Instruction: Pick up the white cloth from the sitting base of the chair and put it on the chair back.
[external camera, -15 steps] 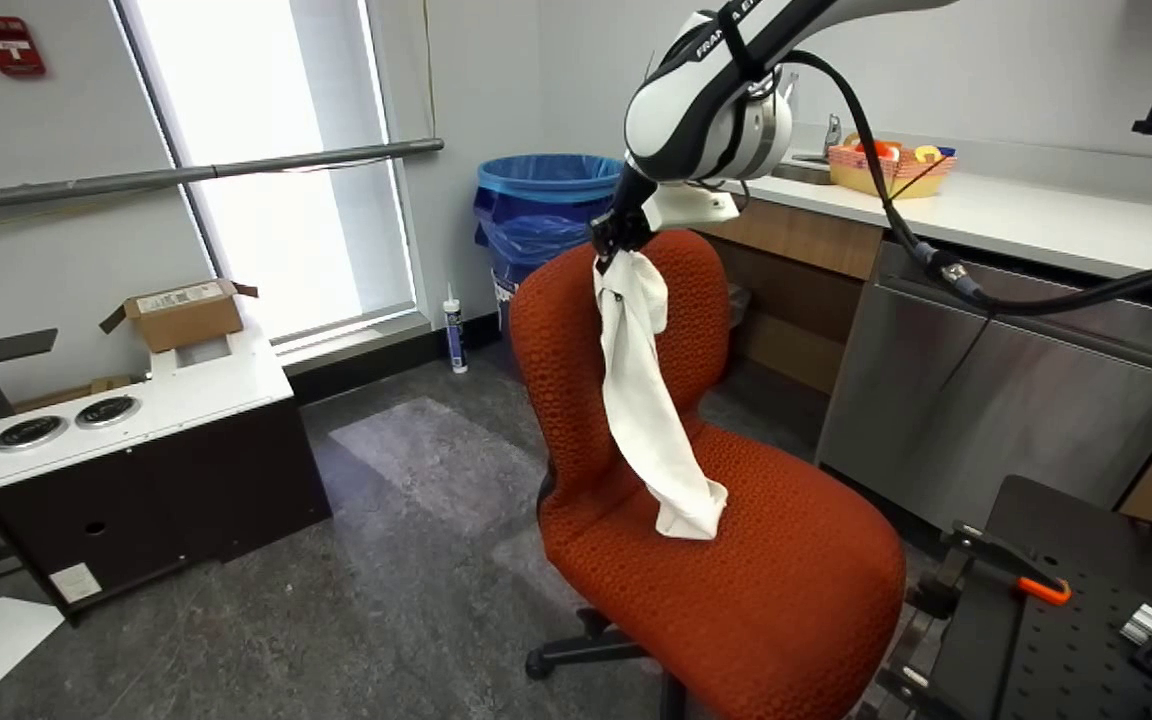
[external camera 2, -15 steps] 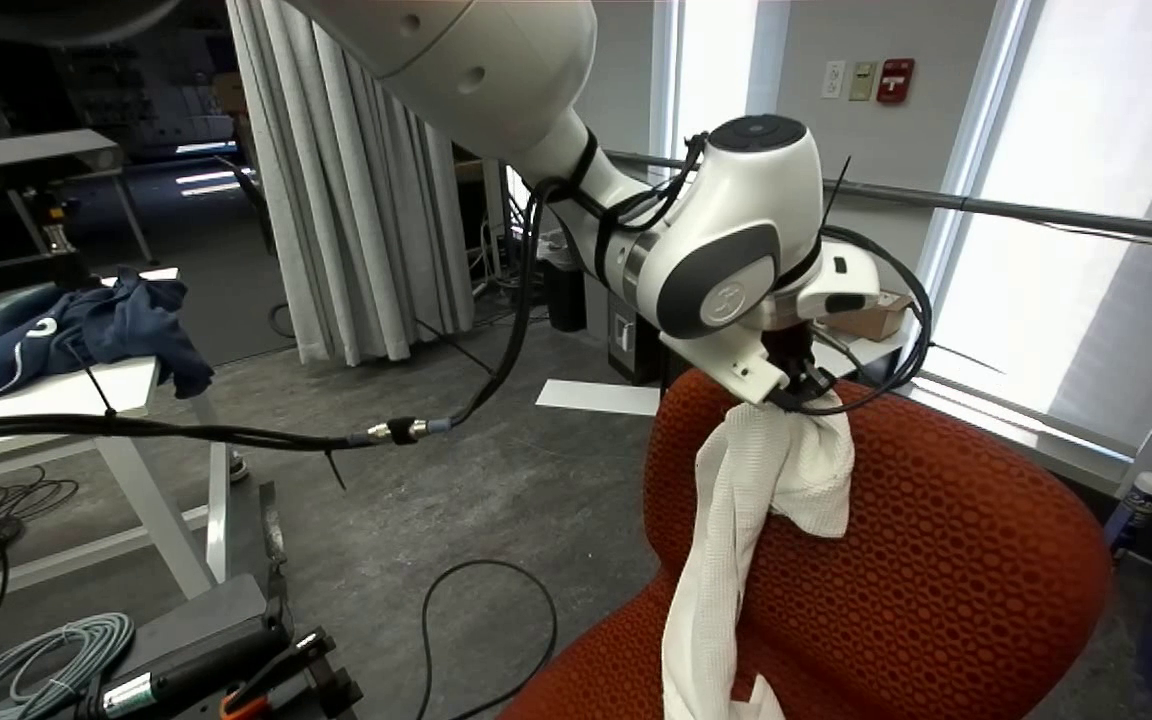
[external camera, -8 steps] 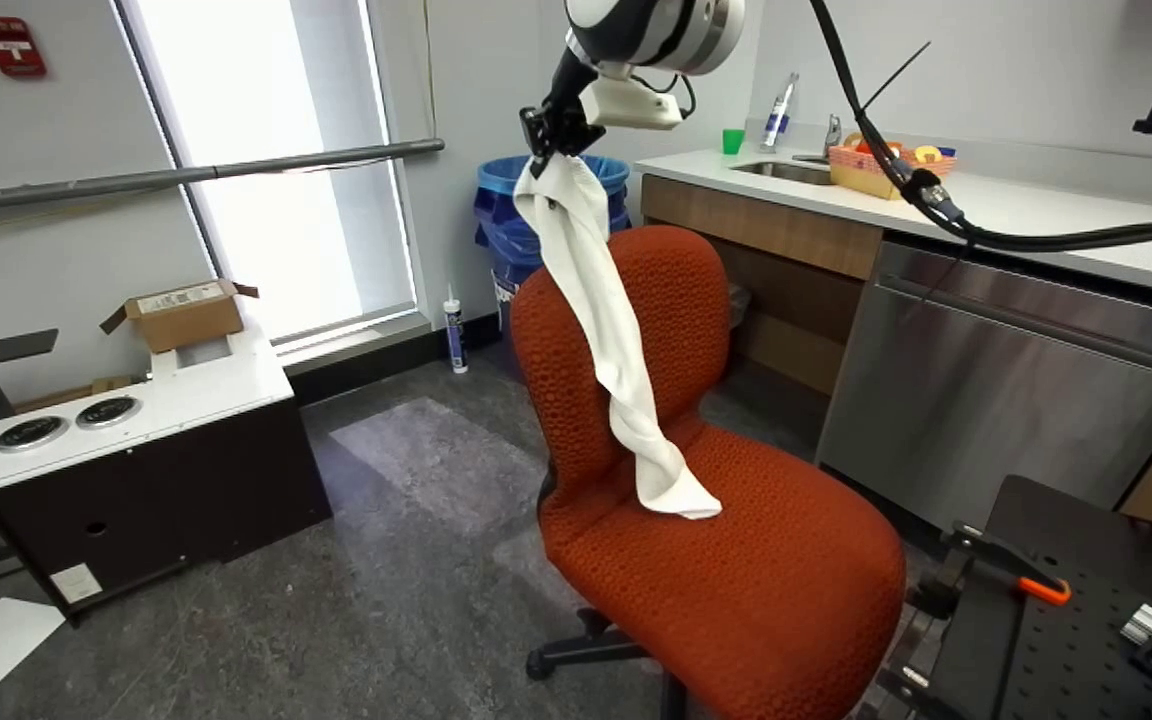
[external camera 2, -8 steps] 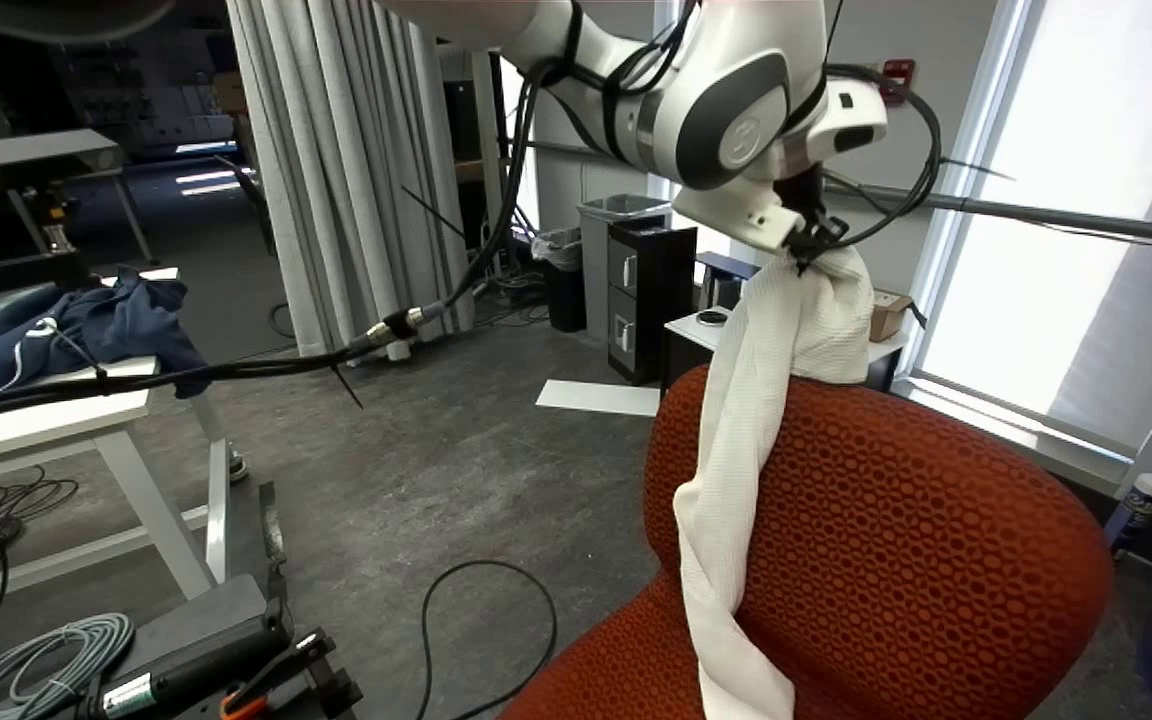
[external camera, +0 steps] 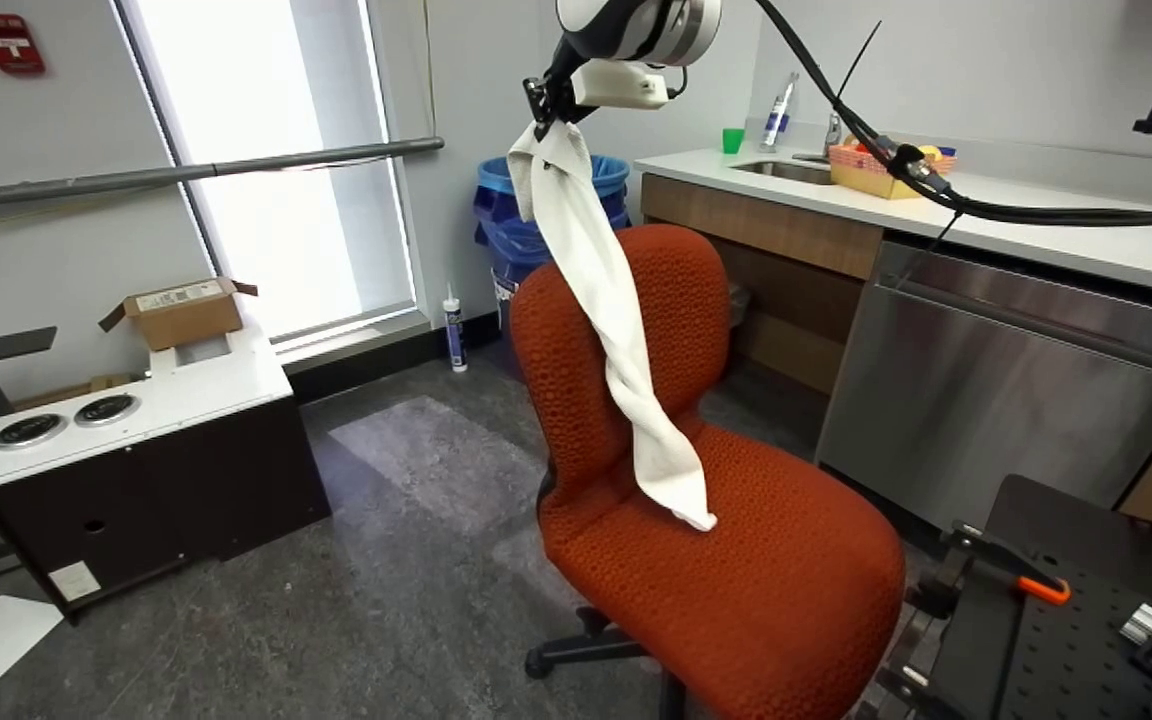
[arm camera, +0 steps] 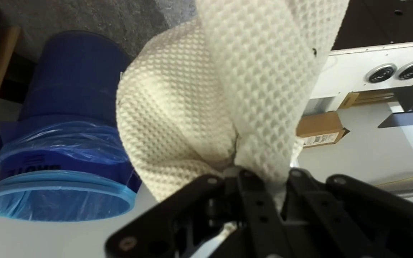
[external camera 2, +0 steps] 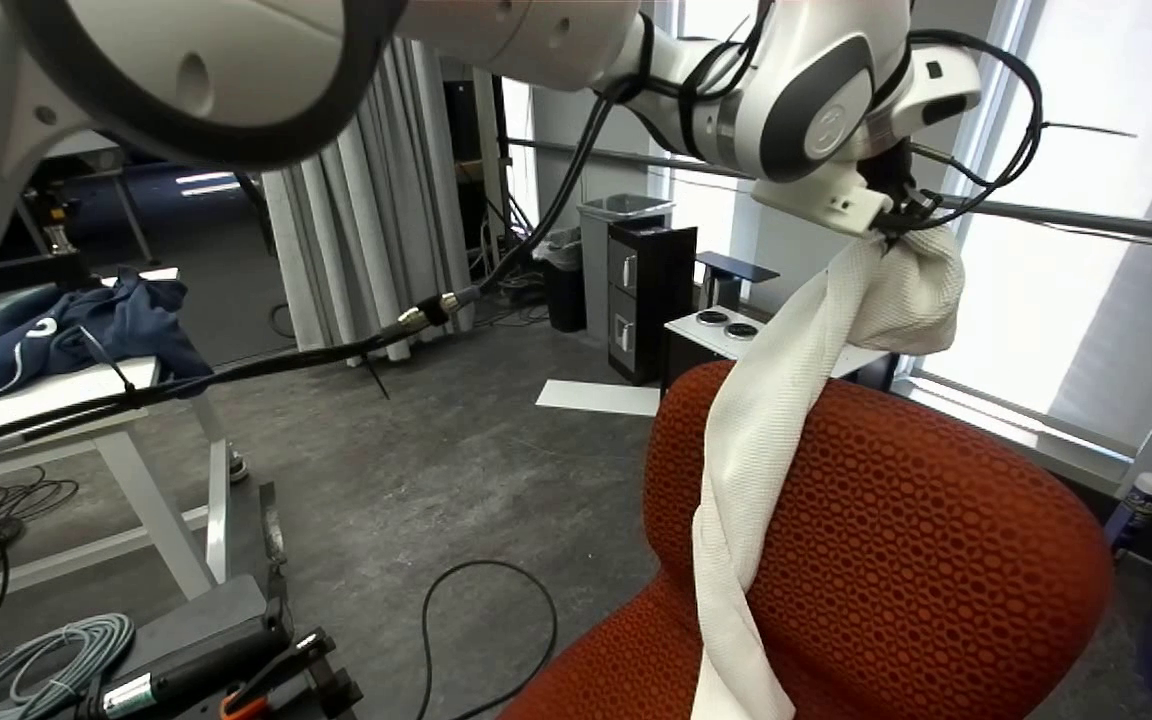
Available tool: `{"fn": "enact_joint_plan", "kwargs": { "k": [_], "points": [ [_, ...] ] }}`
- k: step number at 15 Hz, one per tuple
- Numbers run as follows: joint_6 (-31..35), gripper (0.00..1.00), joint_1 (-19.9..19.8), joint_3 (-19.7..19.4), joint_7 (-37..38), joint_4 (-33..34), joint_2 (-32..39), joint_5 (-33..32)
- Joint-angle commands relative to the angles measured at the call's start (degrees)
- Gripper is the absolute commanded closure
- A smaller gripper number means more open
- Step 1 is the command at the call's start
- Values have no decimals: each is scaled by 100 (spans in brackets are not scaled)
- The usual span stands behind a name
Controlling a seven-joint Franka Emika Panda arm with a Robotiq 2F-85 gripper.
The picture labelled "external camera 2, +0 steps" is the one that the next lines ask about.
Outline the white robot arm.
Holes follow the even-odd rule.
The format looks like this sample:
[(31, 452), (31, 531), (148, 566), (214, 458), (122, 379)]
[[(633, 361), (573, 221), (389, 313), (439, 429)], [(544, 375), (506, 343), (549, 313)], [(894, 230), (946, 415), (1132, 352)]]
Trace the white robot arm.
[(645, 0), (0, 0), (0, 235), (71, 136), (278, 174), (338, 143), (407, 53), (586, 91), (839, 232), (899, 230), (868, 163), (985, 95), (967, 39), (911, 0), (761, 0), (733, 39)]

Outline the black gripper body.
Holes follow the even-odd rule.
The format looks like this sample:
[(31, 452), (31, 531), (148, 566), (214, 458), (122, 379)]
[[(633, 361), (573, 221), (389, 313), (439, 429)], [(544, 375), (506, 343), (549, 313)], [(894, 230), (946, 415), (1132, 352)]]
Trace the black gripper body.
[(868, 158), (860, 163), (860, 177), (873, 193), (887, 200), (887, 209), (875, 216), (875, 232), (887, 248), (894, 248), (908, 232), (941, 230), (942, 209), (941, 200), (911, 177), (911, 143), (899, 140), (883, 148), (879, 158)]

